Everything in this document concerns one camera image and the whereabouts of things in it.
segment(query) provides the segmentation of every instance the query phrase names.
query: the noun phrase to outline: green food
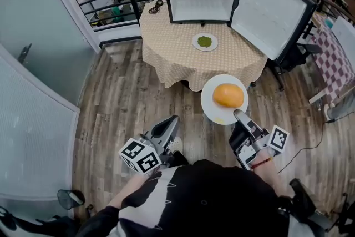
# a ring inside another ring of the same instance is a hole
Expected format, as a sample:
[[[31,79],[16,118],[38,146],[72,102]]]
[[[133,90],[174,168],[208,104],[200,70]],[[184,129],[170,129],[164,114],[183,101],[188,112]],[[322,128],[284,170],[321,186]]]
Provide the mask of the green food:
[[[209,48],[211,46],[211,44],[212,44],[211,38],[210,37],[205,37],[205,36],[198,38],[197,42],[199,43],[199,45],[201,47],[204,47],[204,48]]]

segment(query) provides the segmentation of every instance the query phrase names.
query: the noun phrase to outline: cord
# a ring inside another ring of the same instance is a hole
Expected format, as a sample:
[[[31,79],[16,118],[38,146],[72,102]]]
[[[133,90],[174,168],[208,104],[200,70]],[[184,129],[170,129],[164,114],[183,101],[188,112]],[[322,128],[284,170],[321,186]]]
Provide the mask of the cord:
[[[321,140],[318,142],[318,144],[317,144],[315,147],[304,147],[304,148],[301,148],[301,149],[296,153],[296,155],[292,157],[291,161],[288,162],[288,163],[286,164],[286,166],[283,167],[280,171],[278,171],[278,174],[281,173],[287,166],[289,166],[289,165],[292,163],[292,161],[294,160],[294,158],[296,158],[296,156],[299,155],[299,153],[300,153],[302,150],[316,149],[316,148],[322,143],[322,140],[323,140],[323,131],[324,131],[324,126],[325,126],[325,124],[334,123],[334,122],[336,122],[337,120],[341,120],[341,119],[343,119],[343,118],[345,118],[345,117],[347,117],[347,116],[349,116],[349,115],[351,115],[351,114],[353,114],[353,113],[355,113],[355,111],[354,111],[354,112],[351,112],[351,113],[348,113],[347,115],[345,115],[345,116],[343,116],[343,117],[340,117],[340,118],[338,118],[338,119],[331,119],[331,120],[329,120],[329,121],[323,123],[323,124],[322,124]]]
[[[160,10],[160,6],[163,6],[164,2],[162,0],[157,0],[155,2],[155,6],[151,9],[148,10],[149,14],[157,14],[158,11]]]

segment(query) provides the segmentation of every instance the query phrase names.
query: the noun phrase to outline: orange fruit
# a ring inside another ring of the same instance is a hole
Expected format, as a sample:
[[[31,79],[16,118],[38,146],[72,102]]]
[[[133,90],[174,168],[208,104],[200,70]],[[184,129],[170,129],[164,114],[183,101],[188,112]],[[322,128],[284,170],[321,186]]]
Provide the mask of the orange fruit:
[[[214,90],[213,100],[228,108],[239,108],[244,102],[244,93],[237,85],[224,83]]]

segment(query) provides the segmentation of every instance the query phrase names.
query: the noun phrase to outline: white plate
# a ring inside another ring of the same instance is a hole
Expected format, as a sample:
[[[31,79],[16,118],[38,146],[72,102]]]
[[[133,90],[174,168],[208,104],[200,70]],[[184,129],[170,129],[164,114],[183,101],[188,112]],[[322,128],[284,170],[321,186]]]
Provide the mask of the white plate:
[[[204,47],[200,46],[197,41],[200,37],[211,38],[211,40],[212,40],[211,45],[208,48],[204,48]],[[217,38],[215,36],[213,36],[212,34],[199,33],[192,38],[192,44],[194,45],[195,48],[199,49],[200,51],[210,52],[210,51],[213,51],[218,46],[218,41],[217,41]]]
[[[243,90],[244,102],[243,105],[240,106],[240,108],[238,109],[242,110],[243,112],[246,112],[249,102],[248,93],[243,83],[241,83],[239,79],[228,74],[214,76],[206,82],[201,93],[201,105],[202,109],[204,110],[204,113],[211,121],[215,122],[216,124],[227,125],[237,122],[237,119],[233,115],[235,109],[223,107],[215,103],[215,101],[213,100],[213,92],[215,91],[217,86],[224,83],[235,84]]]

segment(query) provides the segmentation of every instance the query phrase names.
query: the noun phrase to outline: round table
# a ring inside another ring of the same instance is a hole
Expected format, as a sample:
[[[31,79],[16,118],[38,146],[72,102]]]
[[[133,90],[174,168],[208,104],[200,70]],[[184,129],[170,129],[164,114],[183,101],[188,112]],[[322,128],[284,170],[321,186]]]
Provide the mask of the round table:
[[[148,13],[154,4],[155,1],[144,7],[139,20],[143,61],[155,67],[166,88],[186,80],[192,91],[200,91],[219,74],[232,75],[248,88],[259,78],[267,57],[227,24],[171,24],[166,3],[157,14]],[[196,49],[192,38],[198,33],[214,35],[217,48],[210,52]]]

